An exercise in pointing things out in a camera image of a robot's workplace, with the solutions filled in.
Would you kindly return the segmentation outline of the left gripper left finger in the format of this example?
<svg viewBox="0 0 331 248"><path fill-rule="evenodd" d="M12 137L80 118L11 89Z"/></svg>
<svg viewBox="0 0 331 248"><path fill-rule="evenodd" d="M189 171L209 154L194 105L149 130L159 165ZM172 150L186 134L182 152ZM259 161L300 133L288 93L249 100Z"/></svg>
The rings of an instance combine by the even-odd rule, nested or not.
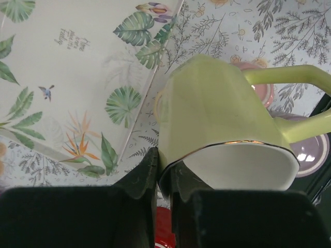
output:
<svg viewBox="0 0 331 248"><path fill-rule="evenodd" d="M158 150L110 186L1 194L1 247L154 247Z"/></svg>

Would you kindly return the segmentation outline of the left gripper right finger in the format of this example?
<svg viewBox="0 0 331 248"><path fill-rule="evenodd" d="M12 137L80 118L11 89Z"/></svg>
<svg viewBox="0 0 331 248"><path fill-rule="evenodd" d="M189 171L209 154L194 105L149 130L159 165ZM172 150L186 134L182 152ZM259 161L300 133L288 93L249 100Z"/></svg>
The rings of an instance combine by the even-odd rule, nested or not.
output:
<svg viewBox="0 0 331 248"><path fill-rule="evenodd" d="M295 191L214 190L183 162L165 170L177 247L330 247L322 218Z"/></svg>

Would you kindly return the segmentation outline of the light green mug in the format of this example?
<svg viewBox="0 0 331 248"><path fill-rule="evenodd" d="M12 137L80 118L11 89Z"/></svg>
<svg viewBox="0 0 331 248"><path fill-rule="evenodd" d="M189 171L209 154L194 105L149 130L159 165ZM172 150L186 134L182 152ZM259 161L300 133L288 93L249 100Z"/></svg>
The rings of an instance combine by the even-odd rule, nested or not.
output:
<svg viewBox="0 0 331 248"><path fill-rule="evenodd" d="M183 162L213 189L287 190L299 170L289 142L329 133L330 111L300 121L272 117L252 88L268 83L330 93L330 75L312 65L241 71L198 54L174 70L160 100L160 177Z"/></svg>

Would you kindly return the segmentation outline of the pink faceted mug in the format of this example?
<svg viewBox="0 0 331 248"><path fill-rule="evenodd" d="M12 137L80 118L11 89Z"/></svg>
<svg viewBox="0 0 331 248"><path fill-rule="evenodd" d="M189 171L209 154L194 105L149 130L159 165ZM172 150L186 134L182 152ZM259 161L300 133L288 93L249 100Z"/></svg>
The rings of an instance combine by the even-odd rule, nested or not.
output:
<svg viewBox="0 0 331 248"><path fill-rule="evenodd" d="M247 69L261 69L261 66L248 62L238 62L238 63L233 63L233 65L237 66L241 71ZM272 104L274 98L273 84L252 85L252 88L254 89L255 93L259 96L264 107L268 108Z"/></svg>

